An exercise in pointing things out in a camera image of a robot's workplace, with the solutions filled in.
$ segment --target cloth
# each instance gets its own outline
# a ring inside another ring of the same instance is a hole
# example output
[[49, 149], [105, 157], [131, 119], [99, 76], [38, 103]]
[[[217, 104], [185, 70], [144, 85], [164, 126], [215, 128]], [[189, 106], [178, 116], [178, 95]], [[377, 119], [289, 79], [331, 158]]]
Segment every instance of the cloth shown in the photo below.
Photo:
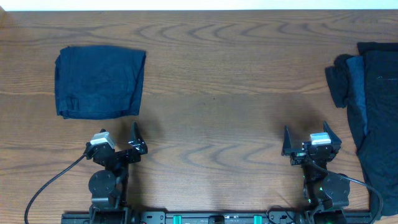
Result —
[[[396, 47], [398, 50], [398, 44], [358, 43], [364, 63], [364, 95], [359, 58], [339, 56], [335, 66], [325, 70], [335, 105], [347, 107], [365, 182], [383, 196], [384, 216], [398, 214], [398, 52], [393, 51]], [[369, 193], [371, 212], [375, 214], [379, 201], [377, 195]]]
[[67, 47], [55, 61], [55, 105], [64, 118], [138, 115], [146, 53], [113, 46]]

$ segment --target white background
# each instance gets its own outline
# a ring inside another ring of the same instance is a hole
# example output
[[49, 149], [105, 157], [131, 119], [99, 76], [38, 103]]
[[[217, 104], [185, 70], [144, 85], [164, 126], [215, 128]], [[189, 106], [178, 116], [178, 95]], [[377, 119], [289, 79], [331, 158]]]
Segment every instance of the white background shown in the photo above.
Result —
[[0, 6], [6, 11], [398, 9], [398, 0], [0, 0]]

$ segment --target folded shirt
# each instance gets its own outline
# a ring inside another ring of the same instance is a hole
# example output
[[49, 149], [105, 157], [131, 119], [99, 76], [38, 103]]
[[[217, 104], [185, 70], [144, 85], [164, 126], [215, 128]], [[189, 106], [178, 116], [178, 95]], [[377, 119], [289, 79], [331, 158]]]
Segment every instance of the folded shirt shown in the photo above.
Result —
[[[358, 43], [325, 69], [336, 107], [347, 107], [365, 182], [382, 194], [382, 215], [398, 214], [398, 44]], [[371, 212], [379, 200], [371, 196]]]
[[146, 53], [113, 46], [67, 47], [55, 61], [55, 105], [64, 118], [138, 115]]

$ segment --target wood grain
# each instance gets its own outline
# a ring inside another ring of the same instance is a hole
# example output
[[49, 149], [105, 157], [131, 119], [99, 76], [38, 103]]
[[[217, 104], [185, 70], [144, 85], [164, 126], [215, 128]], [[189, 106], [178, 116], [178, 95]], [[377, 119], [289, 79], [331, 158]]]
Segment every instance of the wood grain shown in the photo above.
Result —
[[[299, 140], [329, 122], [343, 148], [329, 169], [363, 180], [346, 119], [323, 69], [359, 41], [396, 42], [398, 11], [10, 12], [0, 29], [0, 219], [25, 206], [105, 128], [126, 147], [138, 121], [149, 154], [131, 166], [129, 202], [167, 210], [300, 207], [302, 171], [280, 156], [283, 126]], [[140, 116], [56, 116], [54, 61], [68, 45], [147, 51]], [[83, 161], [33, 204], [31, 223], [87, 211]], [[368, 209], [351, 184], [349, 209]], [[380, 223], [397, 223], [398, 217]]]

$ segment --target wooden table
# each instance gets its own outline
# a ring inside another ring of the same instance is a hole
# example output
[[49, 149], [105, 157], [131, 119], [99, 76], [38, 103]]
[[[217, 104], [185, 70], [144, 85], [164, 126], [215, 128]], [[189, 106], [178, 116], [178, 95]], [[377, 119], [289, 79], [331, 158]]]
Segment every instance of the wooden table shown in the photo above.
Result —
[[[299, 141], [343, 140], [328, 168], [363, 180], [346, 111], [324, 68], [359, 41], [396, 42], [398, 11], [11, 12], [0, 25], [0, 222], [22, 223], [36, 191], [82, 154], [101, 128], [126, 147], [133, 121], [149, 146], [131, 166], [129, 202], [175, 210], [298, 208], [302, 170], [280, 156], [283, 127]], [[106, 121], [56, 115], [54, 61], [69, 45], [147, 51], [140, 116]], [[82, 161], [45, 189], [31, 223], [88, 210]], [[368, 192], [351, 184], [352, 210]], [[397, 223], [398, 217], [380, 223]]]

